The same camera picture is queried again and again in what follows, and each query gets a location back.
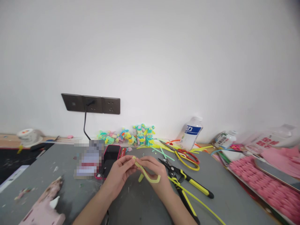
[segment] smartphone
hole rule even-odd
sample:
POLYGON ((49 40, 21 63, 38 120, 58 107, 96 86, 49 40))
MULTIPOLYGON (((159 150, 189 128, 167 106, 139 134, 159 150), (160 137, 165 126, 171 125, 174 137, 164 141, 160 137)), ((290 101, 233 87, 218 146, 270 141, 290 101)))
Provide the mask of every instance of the smartphone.
POLYGON ((294 189, 297 192, 300 192, 300 181, 293 178, 292 176, 276 169, 275 167, 259 160, 255 159, 255 164, 258 169, 263 171, 264 173, 274 177, 275 179, 279 180, 282 183, 285 183, 292 189, 294 189))
POLYGON ((118 160, 120 155, 121 146, 120 145, 108 145, 104 152, 104 160, 103 165, 101 167, 103 177, 102 179, 106 179, 110 169, 113 166, 113 163, 118 160))

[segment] plastic bottle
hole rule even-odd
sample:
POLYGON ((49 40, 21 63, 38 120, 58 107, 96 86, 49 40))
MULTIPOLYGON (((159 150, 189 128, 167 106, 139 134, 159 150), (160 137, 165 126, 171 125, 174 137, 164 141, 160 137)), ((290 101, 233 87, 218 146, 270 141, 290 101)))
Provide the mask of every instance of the plastic bottle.
POLYGON ((222 132, 220 133, 212 142, 212 145, 218 149, 227 149, 229 148, 234 142, 236 142, 237 138, 236 131, 229 131, 229 132, 222 132))
POLYGON ((292 130, 296 127, 284 124, 281 127, 272 127, 264 132, 257 133, 255 138, 245 148, 252 153, 260 154, 265 149, 274 147, 280 142, 292 136, 292 130))
POLYGON ((180 146, 186 151, 190 151, 195 143, 198 134, 203 129, 201 121, 202 117, 193 117, 189 122, 187 122, 187 127, 180 140, 180 146))

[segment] wall socket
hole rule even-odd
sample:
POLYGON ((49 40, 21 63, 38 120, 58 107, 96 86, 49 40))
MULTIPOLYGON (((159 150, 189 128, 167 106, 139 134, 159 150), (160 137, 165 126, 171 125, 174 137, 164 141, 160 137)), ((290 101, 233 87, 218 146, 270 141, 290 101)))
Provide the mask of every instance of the wall socket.
POLYGON ((85 112, 81 95, 62 94, 62 99, 68 111, 85 112))
POLYGON ((103 113, 101 97, 83 95, 82 99, 84 107, 86 107, 86 105, 91 103, 93 100, 95 101, 94 104, 87 107, 88 113, 103 113))
POLYGON ((102 97, 103 113, 120 114, 120 101, 119 98, 102 97))
POLYGON ((119 98, 62 93, 62 99, 68 111, 85 112, 86 105, 94 100, 87 108, 88 113, 120 114, 119 98))

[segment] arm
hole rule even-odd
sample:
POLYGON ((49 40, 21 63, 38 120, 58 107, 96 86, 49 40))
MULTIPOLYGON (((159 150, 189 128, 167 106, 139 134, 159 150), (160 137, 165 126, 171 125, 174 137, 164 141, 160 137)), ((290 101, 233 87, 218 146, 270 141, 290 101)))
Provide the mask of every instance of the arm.
POLYGON ((77 216, 73 225, 100 225, 110 204, 119 195, 127 178, 136 172, 135 160, 126 155, 114 162, 104 184, 77 216))
POLYGON ((160 175, 159 183, 150 183, 154 191, 160 198, 160 200, 165 205, 168 210, 173 222, 175 225, 188 224, 188 225, 197 225, 196 221, 190 215, 180 197, 173 191, 171 184, 168 179, 168 175, 165 169, 165 166, 157 161, 151 156, 145 156, 141 159, 137 158, 137 162, 143 167, 147 167, 155 175, 148 173, 148 176, 152 179, 156 179, 157 175, 160 175))

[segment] black power cord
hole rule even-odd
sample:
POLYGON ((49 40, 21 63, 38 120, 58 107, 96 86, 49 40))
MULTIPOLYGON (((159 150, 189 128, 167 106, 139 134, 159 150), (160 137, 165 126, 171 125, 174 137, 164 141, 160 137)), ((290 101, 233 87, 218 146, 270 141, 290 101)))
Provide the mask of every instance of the black power cord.
POLYGON ((85 121, 87 119, 87 111, 88 111, 88 107, 92 104, 95 104, 95 100, 92 100, 90 103, 88 103, 85 106, 85 114, 84 114, 84 125, 83 125, 83 132, 85 133, 85 135, 87 136, 87 138, 90 140, 90 137, 87 135, 87 133, 85 132, 85 121))

